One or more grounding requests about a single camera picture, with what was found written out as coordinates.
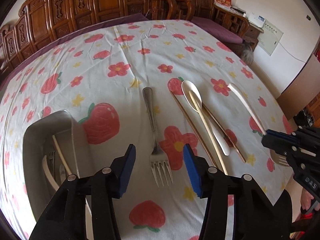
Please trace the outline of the person's right hand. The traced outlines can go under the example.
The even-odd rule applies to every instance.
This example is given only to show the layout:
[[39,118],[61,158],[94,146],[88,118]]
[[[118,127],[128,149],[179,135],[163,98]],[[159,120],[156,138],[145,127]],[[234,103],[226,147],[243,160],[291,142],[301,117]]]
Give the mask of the person's right hand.
[[302,189],[300,204],[303,210],[308,211],[311,207],[311,202],[313,201],[314,197],[311,195],[306,189]]

